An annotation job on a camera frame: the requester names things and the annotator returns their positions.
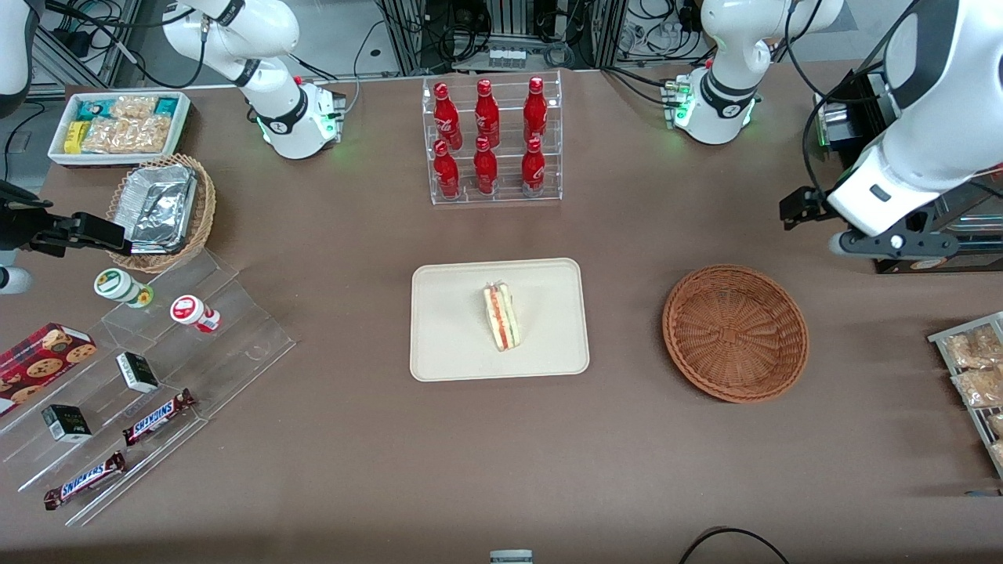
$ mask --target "coca-cola bottle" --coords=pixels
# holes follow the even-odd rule
[[[498,187],[498,161],[491,152],[491,144],[486,135],[477,137],[473,170],[477,173],[477,191],[484,196],[493,196]]]
[[[459,112],[456,104],[449,99],[449,88],[438,82],[432,88],[435,92],[435,128],[439,137],[449,144],[449,149],[459,151],[463,147],[463,134],[459,132]]]
[[[547,131],[547,99],[544,97],[544,79],[539,76],[530,78],[530,95],[523,106],[523,121],[526,143],[530,143],[534,135],[544,137]]]
[[[501,143],[498,102],[491,94],[491,81],[486,78],[477,80],[477,105],[473,115],[477,120],[477,134],[486,136],[492,149],[497,147]]]
[[[537,198],[544,193],[544,155],[540,153],[540,137],[534,136],[526,144],[523,156],[523,195]]]
[[[459,198],[459,169],[456,168],[456,161],[449,155],[449,147],[442,139],[435,139],[432,145],[435,152],[435,161],[432,168],[435,169],[435,181],[439,185],[439,192],[446,200]]]

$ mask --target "brown wicker basket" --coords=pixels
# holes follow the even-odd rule
[[[742,266],[709,266],[684,277],[665,302],[662,336],[684,376],[736,403],[780,395],[808,358],[797,304],[768,277]]]
[[[199,175],[196,200],[192,208],[192,219],[189,221],[188,242],[185,244],[185,248],[175,255],[132,255],[123,257],[114,253],[108,253],[111,260],[122,268],[138,270],[149,274],[159,274],[174,264],[195,257],[206,246],[206,240],[209,239],[209,232],[213,229],[213,214],[216,213],[216,187],[213,186],[213,179],[209,178],[206,169],[198,161],[185,155],[172,155],[171,157],[143,163],[138,168],[155,169],[170,165],[191,167]],[[105,214],[108,221],[115,217],[115,211],[118,210],[118,199],[121,198],[124,187],[125,179],[123,178],[118,183],[118,189],[115,190],[115,194],[111,198],[108,213]]]

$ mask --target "table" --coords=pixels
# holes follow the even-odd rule
[[[849,66],[808,70],[824,85]],[[1003,309],[999,277],[882,277],[826,251],[835,222],[785,233],[777,202],[806,181],[811,107],[789,67],[716,148],[599,72],[564,80],[565,200],[504,210],[428,202],[420,80],[365,82],[344,143],[303,162],[262,143],[238,90],[191,90],[184,147],[219,194],[210,248],[300,344],[87,527],[47,519],[0,474],[0,561],[466,563],[532,548],[541,564],[674,562],[714,525],[796,562],[999,558],[998,504],[960,495],[997,482],[925,339]],[[121,175],[54,166],[43,195],[102,213]],[[584,374],[410,376],[416,268],[549,257],[582,267]],[[721,262],[768,274],[803,310],[810,359],[777,400],[719,402],[665,351],[669,290]],[[90,290],[100,252],[19,264],[37,282],[0,302],[4,344],[110,308]],[[717,537],[691,562],[739,556],[772,561]]]

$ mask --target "red cookie box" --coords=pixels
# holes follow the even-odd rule
[[[49,323],[0,354],[0,416],[96,350],[86,333]]]

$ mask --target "yogurt cup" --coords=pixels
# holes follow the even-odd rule
[[[124,270],[109,268],[94,279],[94,293],[111,301],[121,302],[131,308],[146,307],[153,301],[153,289],[137,282]]]
[[[220,328],[220,312],[214,311],[206,302],[193,295],[184,295],[171,306],[171,318],[182,325],[194,325],[203,333],[212,333]]]

